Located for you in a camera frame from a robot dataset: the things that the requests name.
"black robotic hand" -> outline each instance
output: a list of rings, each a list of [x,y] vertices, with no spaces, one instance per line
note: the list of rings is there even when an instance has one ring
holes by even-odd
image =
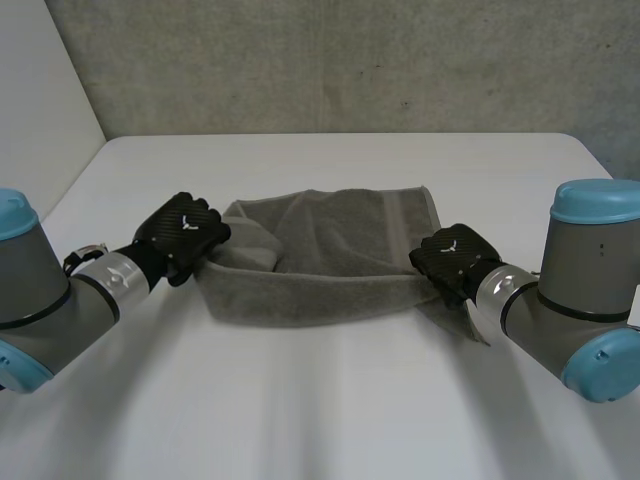
[[[152,247],[162,255],[171,286],[187,281],[196,262],[213,247],[226,242],[231,229],[209,204],[181,192],[151,215],[136,231],[133,247]]]
[[[460,223],[438,230],[409,254],[411,265],[426,275],[449,308],[475,296],[486,274],[502,265],[484,238]]]

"table surface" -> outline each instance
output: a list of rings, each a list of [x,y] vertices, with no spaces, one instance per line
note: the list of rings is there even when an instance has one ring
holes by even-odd
[[[186,190],[231,201],[425,185],[504,259],[540,267],[561,182],[606,177],[558,134],[131,137],[45,222],[59,257],[128,243]],[[30,396],[0,394],[7,479],[628,479],[640,394],[593,405],[473,312],[492,347],[416,311],[287,330],[225,325],[164,283]]]

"gray concrete wall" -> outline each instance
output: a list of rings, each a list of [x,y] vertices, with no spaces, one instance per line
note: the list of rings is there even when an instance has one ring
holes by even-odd
[[[564,132],[640,179],[639,0],[47,0],[108,138]]]

